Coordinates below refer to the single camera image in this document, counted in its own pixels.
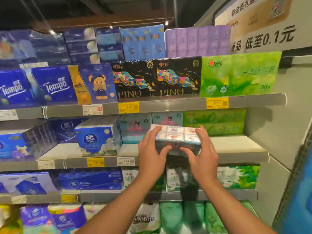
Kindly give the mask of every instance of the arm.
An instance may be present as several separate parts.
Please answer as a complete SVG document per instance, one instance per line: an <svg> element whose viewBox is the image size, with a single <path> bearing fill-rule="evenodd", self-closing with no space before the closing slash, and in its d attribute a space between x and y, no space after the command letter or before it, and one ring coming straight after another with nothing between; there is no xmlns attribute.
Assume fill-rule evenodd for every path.
<svg viewBox="0 0 312 234"><path fill-rule="evenodd" d="M255 217L238 200L228 193L218 181L216 174L219 156L203 126L196 129L202 149L198 156L187 148L187 155L195 179L212 203L229 234L276 234Z"/></svg>
<svg viewBox="0 0 312 234"><path fill-rule="evenodd" d="M125 234L147 193L162 175L166 156L171 146L160 154L155 149L155 139L161 126L146 133L139 143L139 173L134 181L109 205L105 206L76 234Z"/></svg>

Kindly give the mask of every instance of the teddy bear graphic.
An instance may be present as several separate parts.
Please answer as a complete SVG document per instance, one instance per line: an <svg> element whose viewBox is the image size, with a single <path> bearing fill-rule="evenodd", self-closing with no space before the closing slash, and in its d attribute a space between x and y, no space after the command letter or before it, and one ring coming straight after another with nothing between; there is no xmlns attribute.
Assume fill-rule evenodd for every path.
<svg viewBox="0 0 312 234"><path fill-rule="evenodd" d="M96 99L107 99L106 77L103 74L94 74L89 76L89 81L93 82L93 92Z"/></svg>

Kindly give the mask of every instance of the hand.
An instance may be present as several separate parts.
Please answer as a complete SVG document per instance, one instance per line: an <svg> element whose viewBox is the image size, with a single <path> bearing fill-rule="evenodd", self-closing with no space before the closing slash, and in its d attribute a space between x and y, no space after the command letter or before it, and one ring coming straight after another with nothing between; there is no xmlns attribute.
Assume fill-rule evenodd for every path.
<svg viewBox="0 0 312 234"><path fill-rule="evenodd" d="M156 183L158 178L165 170L167 153L172 149L172 146L167 145L164 147L160 154L156 151L155 140L157 133L161 130L162 126L156 126L153 130L148 131L143 140L138 144L138 157L139 157L139 170L138 176L149 179Z"/></svg>
<svg viewBox="0 0 312 234"><path fill-rule="evenodd" d="M203 187L207 183L218 181L216 175L219 155L205 128L202 125L200 128L201 130L198 128L195 129L202 145L200 154L195 156L190 149L184 147L181 147L180 150L188 157L191 172L198 184Z"/></svg>

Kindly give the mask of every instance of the left hand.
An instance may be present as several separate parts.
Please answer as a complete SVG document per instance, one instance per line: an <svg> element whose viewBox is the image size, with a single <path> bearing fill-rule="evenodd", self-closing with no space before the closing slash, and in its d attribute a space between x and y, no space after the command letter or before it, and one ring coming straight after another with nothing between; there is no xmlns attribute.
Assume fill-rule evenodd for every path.
<svg viewBox="0 0 312 234"><path fill-rule="evenodd" d="M156 126L153 130L148 131L143 140L138 144L139 172L138 177L149 179L156 183L158 178L163 174L166 164L167 153L172 146L164 147L160 154L156 151L155 140L157 133L162 126Z"/></svg>

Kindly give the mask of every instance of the right hand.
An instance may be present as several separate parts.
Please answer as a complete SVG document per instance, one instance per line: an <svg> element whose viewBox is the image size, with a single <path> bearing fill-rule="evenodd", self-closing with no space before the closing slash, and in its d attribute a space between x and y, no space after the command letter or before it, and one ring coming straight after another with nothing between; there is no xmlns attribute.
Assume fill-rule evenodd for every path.
<svg viewBox="0 0 312 234"><path fill-rule="evenodd" d="M218 181L216 175L219 164L219 155L217 154L205 128L202 125L200 128L201 130L198 128L195 129L202 145L200 154L195 156L190 149L184 147L181 147L180 150L188 157L191 172L198 184L203 187L203 185L208 182Z"/></svg>

